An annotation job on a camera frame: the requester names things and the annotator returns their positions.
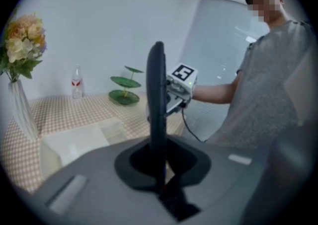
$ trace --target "man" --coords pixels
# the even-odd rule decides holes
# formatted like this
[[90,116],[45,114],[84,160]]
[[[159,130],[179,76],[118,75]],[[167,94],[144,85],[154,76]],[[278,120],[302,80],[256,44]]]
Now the man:
[[208,143],[254,148],[299,124],[286,83],[316,39],[308,24],[288,19],[282,0],[246,3],[248,9],[257,11],[270,32],[249,45],[232,83],[197,86],[193,99],[231,104],[224,123]]

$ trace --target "clear vase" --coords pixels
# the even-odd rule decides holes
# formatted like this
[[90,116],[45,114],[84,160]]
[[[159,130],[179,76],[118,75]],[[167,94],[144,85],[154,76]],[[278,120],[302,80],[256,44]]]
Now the clear vase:
[[28,140],[37,140],[39,132],[20,80],[9,83],[9,95],[13,117],[19,128],[27,136]]

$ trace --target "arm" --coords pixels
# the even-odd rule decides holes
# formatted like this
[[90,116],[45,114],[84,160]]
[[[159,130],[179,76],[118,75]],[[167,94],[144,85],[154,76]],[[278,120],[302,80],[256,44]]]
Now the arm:
[[237,77],[230,84],[216,86],[197,86],[192,99],[216,104],[228,104],[232,102],[237,89],[242,72],[239,71]]

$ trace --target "white wall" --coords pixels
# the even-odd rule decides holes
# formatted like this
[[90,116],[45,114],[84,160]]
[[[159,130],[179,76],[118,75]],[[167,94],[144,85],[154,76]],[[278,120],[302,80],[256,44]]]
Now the white wall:
[[[28,99],[70,95],[71,75],[82,68],[86,93],[118,88],[109,79],[127,75],[124,65],[146,69],[151,46],[169,42],[182,0],[21,0],[18,15],[34,11],[43,19],[48,50],[32,73],[21,77]],[[167,67],[174,62],[167,45]],[[145,74],[135,78],[145,90]],[[11,118],[7,79],[0,78],[0,139]]]

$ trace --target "plastic bottle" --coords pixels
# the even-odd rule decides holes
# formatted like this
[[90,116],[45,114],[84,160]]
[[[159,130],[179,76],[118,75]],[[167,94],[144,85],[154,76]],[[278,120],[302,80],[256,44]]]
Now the plastic bottle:
[[80,72],[80,65],[77,65],[72,75],[72,97],[74,101],[79,101],[81,100],[82,96],[82,77]]

